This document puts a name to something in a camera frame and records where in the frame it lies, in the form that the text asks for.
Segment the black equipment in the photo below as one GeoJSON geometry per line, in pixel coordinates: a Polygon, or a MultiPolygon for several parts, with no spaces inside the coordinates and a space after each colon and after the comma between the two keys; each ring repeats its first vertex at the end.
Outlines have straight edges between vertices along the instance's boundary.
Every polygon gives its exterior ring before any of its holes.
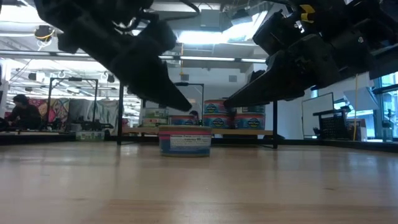
{"type": "MultiPolygon", "coordinates": [[[[176,43],[166,22],[193,16],[160,20],[147,12],[153,1],[34,0],[40,18],[63,31],[57,34],[60,50],[82,49],[115,74],[129,92],[188,111],[191,104],[170,81],[159,56],[176,43]],[[133,36],[131,31],[140,22],[147,26],[133,36]]],[[[200,13],[188,0],[180,1],[200,13]]],[[[348,5],[344,0],[270,1],[286,4],[291,15],[275,12],[256,32],[253,40],[270,55],[267,71],[233,94],[225,106],[298,98],[311,86],[324,88],[377,70],[377,62],[387,64],[394,59],[391,55],[398,55],[397,22],[380,7],[382,2],[396,13],[395,0],[354,0],[348,5]]]]}
{"type": "Polygon", "coordinates": [[[381,49],[398,49],[398,23],[381,10],[379,0],[348,5],[344,0],[274,2],[285,3],[291,15],[275,12],[253,37],[270,55],[267,71],[233,94],[225,106],[293,100],[312,86],[324,88],[377,69],[378,60],[391,56],[380,54],[381,49]]]}

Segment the whiteboard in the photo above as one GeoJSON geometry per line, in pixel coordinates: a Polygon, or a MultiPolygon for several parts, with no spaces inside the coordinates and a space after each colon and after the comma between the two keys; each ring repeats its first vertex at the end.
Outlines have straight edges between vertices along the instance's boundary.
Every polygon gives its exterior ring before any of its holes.
{"type": "Polygon", "coordinates": [[[334,100],[333,93],[328,93],[309,100],[303,100],[303,135],[304,137],[314,136],[314,128],[319,128],[319,117],[314,113],[333,110],[334,100]]]}

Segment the wooden table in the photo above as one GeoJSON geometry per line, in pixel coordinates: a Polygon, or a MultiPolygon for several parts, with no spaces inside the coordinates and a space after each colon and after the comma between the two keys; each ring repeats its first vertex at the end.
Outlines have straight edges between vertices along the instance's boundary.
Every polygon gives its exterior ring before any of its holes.
{"type": "MultiPolygon", "coordinates": [[[[145,133],[145,134],[157,134],[158,128],[123,128],[123,134],[127,133],[145,133]]],[[[272,131],[268,130],[242,130],[242,129],[216,129],[211,130],[213,134],[241,134],[241,135],[266,135],[271,136],[272,131]]]]}

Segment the person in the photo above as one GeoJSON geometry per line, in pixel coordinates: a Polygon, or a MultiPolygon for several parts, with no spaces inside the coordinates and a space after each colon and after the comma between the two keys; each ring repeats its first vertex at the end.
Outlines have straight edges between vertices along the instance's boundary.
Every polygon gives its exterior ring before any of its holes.
{"type": "Polygon", "coordinates": [[[30,105],[28,98],[23,94],[16,95],[13,100],[15,108],[6,118],[9,125],[22,129],[39,129],[42,123],[39,109],[30,105]]]}
{"type": "Polygon", "coordinates": [[[197,125],[199,122],[199,113],[197,111],[193,110],[193,111],[189,112],[189,115],[193,115],[193,117],[194,117],[193,122],[195,125],[197,125]]]}

